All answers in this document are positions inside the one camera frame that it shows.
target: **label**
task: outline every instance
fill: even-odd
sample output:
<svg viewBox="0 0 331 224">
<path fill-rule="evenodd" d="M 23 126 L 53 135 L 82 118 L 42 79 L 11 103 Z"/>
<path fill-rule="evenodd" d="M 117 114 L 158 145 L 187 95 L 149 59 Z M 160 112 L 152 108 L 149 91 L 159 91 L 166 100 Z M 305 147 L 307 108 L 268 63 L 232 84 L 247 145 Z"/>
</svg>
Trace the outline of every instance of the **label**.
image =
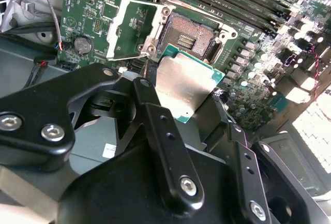
<svg viewBox="0 0 331 224">
<path fill-rule="evenodd" d="M 102 156 L 104 158 L 113 158 L 115 157 L 115 150 L 116 150 L 116 145 L 106 143 L 106 145 L 104 146 Z"/>
</svg>

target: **silver screw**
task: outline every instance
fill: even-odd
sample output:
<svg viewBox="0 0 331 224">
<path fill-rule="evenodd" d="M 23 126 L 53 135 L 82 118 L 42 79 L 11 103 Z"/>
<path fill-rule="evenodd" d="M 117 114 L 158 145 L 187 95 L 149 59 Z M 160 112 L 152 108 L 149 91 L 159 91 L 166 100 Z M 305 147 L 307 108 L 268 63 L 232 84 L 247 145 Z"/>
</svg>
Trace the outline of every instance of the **silver screw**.
<svg viewBox="0 0 331 224">
<path fill-rule="evenodd" d="M 170 9 L 169 8 L 164 8 L 162 9 L 162 13 L 165 15 L 165 16 L 168 16 L 170 14 Z"/>
<path fill-rule="evenodd" d="M 188 177 L 180 179 L 180 186 L 182 187 L 182 190 L 191 197 L 197 194 L 197 186 Z"/>
<path fill-rule="evenodd" d="M 262 144 L 262 148 L 263 148 L 267 153 L 270 152 L 270 148 L 269 148 L 267 145 Z"/>
<path fill-rule="evenodd" d="M 110 77 L 111 77 L 112 75 L 114 75 L 109 69 L 104 69 L 104 70 L 103 70 L 103 73 L 106 74 L 106 75 L 108 75 L 108 76 L 110 76 Z"/>
<path fill-rule="evenodd" d="M 147 50 L 148 52 L 155 52 L 155 48 L 153 46 L 149 46 Z"/>
<path fill-rule="evenodd" d="M 64 130 L 56 124 L 49 124 L 41 130 L 41 136 L 48 141 L 57 142 L 63 139 Z"/>
<path fill-rule="evenodd" d="M 6 114 L 0 116 L 0 130 L 2 131 L 14 131 L 22 126 L 22 120 L 13 115 L 13 114 Z"/>
<path fill-rule="evenodd" d="M 234 129 L 236 129 L 238 132 L 242 132 L 241 128 L 237 125 L 233 125 Z"/>
<path fill-rule="evenodd" d="M 142 85 L 144 85 L 146 87 L 149 87 L 149 82 L 147 80 L 141 79 L 140 82 L 141 82 Z"/>
<path fill-rule="evenodd" d="M 261 221 L 265 221 L 267 219 L 263 208 L 260 205 L 258 205 L 256 202 L 254 201 L 250 202 L 250 209 L 252 210 L 253 214 L 255 214 L 255 216 L 259 218 Z"/>
</svg>

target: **black capacitor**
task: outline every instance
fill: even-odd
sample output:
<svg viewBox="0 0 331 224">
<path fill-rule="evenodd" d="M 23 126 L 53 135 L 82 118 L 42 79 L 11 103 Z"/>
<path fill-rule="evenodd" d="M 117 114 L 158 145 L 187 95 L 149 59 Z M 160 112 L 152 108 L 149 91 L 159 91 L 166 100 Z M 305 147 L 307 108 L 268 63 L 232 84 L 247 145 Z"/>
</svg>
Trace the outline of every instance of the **black capacitor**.
<svg viewBox="0 0 331 224">
<path fill-rule="evenodd" d="M 303 51 L 312 53 L 313 51 L 313 44 L 306 41 L 305 39 L 298 39 L 295 44 Z"/>
<path fill-rule="evenodd" d="M 274 83 L 276 81 L 275 77 L 273 76 L 272 73 L 267 73 L 267 78 L 272 82 Z"/>
<path fill-rule="evenodd" d="M 269 92 L 270 92 L 270 94 L 272 96 L 276 96 L 277 95 L 277 91 L 271 85 L 268 86 L 268 90 L 269 90 Z"/>
<path fill-rule="evenodd" d="M 315 32 L 308 32 L 307 33 L 307 36 L 309 38 L 311 38 L 310 42 L 313 42 L 313 43 L 321 43 L 324 40 L 323 35 L 317 34 Z"/>
</svg>

